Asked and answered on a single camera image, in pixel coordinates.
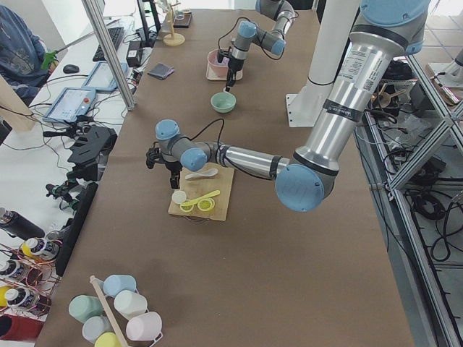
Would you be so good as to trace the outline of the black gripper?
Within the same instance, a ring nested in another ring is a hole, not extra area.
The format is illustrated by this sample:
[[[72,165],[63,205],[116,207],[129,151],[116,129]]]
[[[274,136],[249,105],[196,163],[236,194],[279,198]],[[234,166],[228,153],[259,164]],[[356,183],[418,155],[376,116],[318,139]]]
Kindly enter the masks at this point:
[[[228,69],[226,76],[226,86],[224,88],[225,92],[229,92],[232,88],[232,85],[236,83],[237,72],[241,71],[244,65],[244,60],[236,59],[234,57],[229,58]]]
[[[170,185],[172,189],[180,187],[180,172],[182,171],[182,164],[179,161],[175,162],[166,162],[165,166],[171,172]]]

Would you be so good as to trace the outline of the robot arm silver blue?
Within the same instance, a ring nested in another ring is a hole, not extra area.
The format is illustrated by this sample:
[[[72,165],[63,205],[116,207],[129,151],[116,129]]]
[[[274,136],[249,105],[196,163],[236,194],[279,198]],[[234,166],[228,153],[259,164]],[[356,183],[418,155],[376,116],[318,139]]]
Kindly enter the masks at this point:
[[[199,171],[207,162],[233,167],[275,182],[283,205],[297,212],[319,206],[329,196],[339,156],[394,57],[422,48],[428,1],[361,1],[350,31],[352,47],[324,101],[307,142],[291,159],[217,142],[193,142],[171,119],[157,123],[155,153],[179,183],[182,168]]]
[[[242,17],[232,45],[227,50],[220,48],[217,53],[219,62],[223,58],[228,59],[225,92],[229,92],[234,86],[237,73],[242,71],[252,43],[277,56],[276,59],[281,58],[286,47],[285,35],[297,18],[296,11],[288,1],[256,1],[255,10],[273,20],[274,26],[266,31],[255,22]]]

